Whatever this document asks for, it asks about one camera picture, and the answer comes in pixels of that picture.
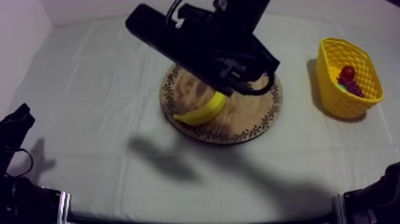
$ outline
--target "table surface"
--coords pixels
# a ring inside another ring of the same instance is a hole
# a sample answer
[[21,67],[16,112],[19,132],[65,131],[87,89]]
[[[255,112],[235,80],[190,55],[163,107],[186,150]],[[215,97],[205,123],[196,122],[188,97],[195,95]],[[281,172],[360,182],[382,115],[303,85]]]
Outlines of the table surface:
[[[129,34],[125,19],[55,29],[10,107],[26,102],[36,118],[23,144],[35,158],[29,177],[71,193],[74,212],[189,223],[312,217],[399,161],[398,36],[264,15],[255,35],[282,62],[282,112],[259,138],[219,148],[165,120],[158,91],[173,62]],[[321,111],[315,58],[325,37],[346,39],[373,60],[385,100],[363,119]],[[9,172],[26,166],[17,155]]]

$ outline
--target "green object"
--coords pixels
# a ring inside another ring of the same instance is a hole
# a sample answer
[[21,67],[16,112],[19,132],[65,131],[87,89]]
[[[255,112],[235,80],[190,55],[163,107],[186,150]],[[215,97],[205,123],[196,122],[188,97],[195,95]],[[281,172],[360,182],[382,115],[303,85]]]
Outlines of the green object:
[[340,88],[342,88],[342,89],[344,89],[344,90],[346,90],[347,91],[347,89],[346,89],[346,87],[345,86],[343,86],[342,84],[338,84],[339,85],[339,87]]

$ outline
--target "yellow banana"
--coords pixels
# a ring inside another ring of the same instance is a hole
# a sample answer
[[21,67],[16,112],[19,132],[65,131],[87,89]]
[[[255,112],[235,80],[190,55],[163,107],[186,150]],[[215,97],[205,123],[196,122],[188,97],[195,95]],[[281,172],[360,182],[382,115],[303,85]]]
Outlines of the yellow banana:
[[215,92],[212,99],[205,106],[184,115],[175,114],[174,119],[191,126],[203,125],[217,117],[225,102],[226,96],[220,92]]

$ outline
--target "woven basket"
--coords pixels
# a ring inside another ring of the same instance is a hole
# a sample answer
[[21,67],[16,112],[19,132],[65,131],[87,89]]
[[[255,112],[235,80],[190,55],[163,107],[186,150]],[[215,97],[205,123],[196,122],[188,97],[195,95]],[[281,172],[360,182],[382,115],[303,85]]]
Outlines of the woven basket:
[[[352,66],[355,69],[355,81],[365,98],[351,94],[338,86],[337,78],[345,66]],[[339,117],[358,117],[384,97],[378,75],[368,54],[342,39],[321,40],[317,58],[317,79],[322,104],[329,112]]]

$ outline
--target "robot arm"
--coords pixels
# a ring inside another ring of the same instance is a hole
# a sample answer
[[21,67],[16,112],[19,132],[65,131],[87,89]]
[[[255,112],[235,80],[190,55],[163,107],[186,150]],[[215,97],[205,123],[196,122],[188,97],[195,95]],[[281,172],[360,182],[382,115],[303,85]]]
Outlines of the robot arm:
[[[215,11],[189,4],[178,10],[180,27],[171,19],[181,0],[175,0],[167,16],[147,5],[138,6],[126,21],[130,32],[213,87],[231,95],[262,95],[274,84],[279,65],[252,34],[269,0],[215,0]],[[248,82],[262,75],[269,83],[254,90]]]

